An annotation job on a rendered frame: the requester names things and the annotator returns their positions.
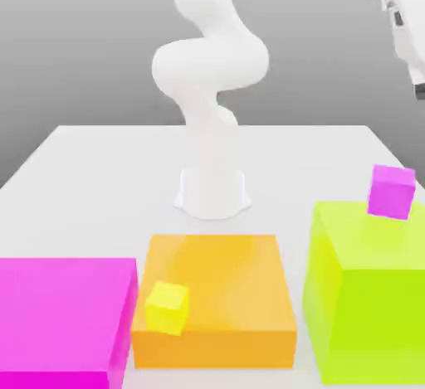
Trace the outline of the large orange box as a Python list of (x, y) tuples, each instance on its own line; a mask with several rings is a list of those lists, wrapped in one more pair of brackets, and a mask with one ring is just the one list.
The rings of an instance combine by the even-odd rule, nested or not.
[[(158, 281), (188, 288), (179, 336), (146, 328)], [(155, 235), (131, 331), (138, 369), (291, 369), (295, 315), (273, 235)]]

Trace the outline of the large magenta box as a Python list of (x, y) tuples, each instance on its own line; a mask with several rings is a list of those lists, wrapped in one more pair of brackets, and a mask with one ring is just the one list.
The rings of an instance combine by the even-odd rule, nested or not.
[(0, 389), (122, 389), (134, 258), (1, 258)]

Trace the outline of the small purple cube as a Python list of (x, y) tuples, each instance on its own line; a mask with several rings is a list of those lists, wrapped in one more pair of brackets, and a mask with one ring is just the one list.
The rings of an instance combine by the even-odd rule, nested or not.
[(367, 213), (407, 221), (415, 191), (413, 169), (374, 165)]

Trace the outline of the small yellow cube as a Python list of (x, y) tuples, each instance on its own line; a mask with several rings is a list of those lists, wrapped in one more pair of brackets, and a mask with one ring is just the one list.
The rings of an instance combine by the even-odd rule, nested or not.
[(184, 285), (156, 281), (144, 304), (146, 328), (180, 336), (189, 314), (189, 291)]

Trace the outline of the large lime green box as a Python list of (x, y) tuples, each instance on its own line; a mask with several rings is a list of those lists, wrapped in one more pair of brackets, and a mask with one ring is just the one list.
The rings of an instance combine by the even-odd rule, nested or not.
[(425, 385), (425, 206), (317, 202), (302, 304), (323, 383)]

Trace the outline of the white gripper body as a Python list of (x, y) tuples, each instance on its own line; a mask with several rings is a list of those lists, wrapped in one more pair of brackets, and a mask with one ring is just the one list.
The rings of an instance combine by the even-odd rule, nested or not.
[(408, 68), (425, 68), (425, 2), (392, 0), (394, 49)]

